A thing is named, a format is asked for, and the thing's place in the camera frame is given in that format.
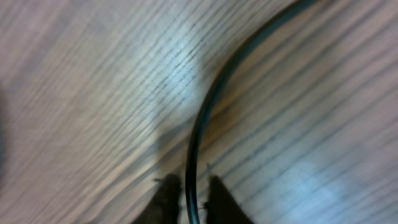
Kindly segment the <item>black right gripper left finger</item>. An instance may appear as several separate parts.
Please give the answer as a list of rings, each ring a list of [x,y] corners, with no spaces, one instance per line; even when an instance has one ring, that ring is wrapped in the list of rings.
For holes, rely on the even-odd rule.
[[[182,183],[176,174],[167,174],[149,204],[132,224],[177,224]]]

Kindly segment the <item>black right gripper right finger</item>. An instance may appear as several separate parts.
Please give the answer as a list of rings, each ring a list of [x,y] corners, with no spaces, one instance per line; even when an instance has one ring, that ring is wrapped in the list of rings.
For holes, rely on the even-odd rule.
[[[244,213],[221,178],[212,173],[209,163],[206,164],[206,169],[209,182],[208,200],[203,204],[206,210],[206,223],[253,224],[254,222]]]

